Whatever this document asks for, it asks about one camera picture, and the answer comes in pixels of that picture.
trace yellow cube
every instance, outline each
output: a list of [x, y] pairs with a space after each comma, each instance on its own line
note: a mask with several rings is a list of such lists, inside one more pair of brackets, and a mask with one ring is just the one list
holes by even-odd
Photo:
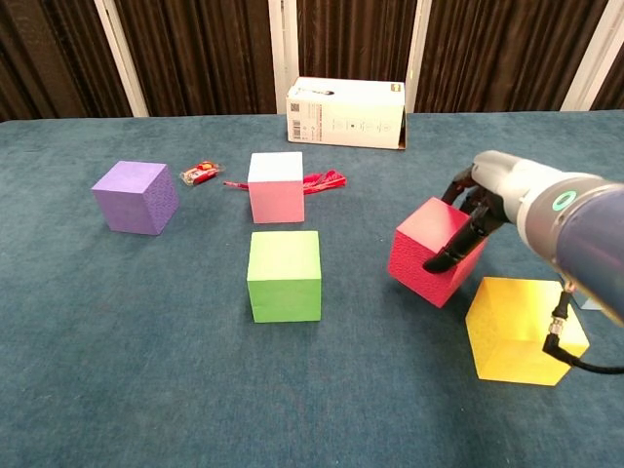
[[[482, 280], [466, 316], [479, 378], [556, 385], [566, 375], [569, 366], [542, 351], [561, 292], [557, 281]], [[581, 356], [589, 341], [571, 306], [567, 314], [560, 346]]]

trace robotic arm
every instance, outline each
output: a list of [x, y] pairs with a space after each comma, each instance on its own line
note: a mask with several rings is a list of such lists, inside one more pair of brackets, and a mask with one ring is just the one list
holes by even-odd
[[567, 279], [551, 334], [561, 332], [574, 287], [624, 323], [623, 183], [486, 151], [455, 177], [443, 201], [452, 205], [466, 189], [460, 210], [471, 218], [425, 262], [425, 270], [449, 270], [501, 225], [512, 223], [525, 244]]

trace purple cube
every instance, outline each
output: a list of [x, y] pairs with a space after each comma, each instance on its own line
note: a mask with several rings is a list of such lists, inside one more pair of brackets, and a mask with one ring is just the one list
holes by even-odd
[[166, 164], [119, 161], [92, 191], [113, 231], [158, 235], [177, 209]]

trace barcode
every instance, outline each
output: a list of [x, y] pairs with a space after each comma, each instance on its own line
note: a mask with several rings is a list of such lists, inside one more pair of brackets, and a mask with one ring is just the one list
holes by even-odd
[[301, 139], [301, 121], [292, 121], [292, 137], [295, 139]]

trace dark curtain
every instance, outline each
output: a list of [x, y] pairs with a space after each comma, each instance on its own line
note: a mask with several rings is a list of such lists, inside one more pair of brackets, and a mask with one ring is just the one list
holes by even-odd
[[94, 2], [0, 1], [0, 118], [132, 112]]
[[620, 48], [592, 105], [592, 110], [606, 109], [624, 109], [624, 46]]
[[150, 115], [274, 113], [266, 0], [117, 0]]
[[415, 111], [559, 110], [605, 4], [434, 1]]
[[405, 81], [416, 0], [297, 0], [299, 74]]

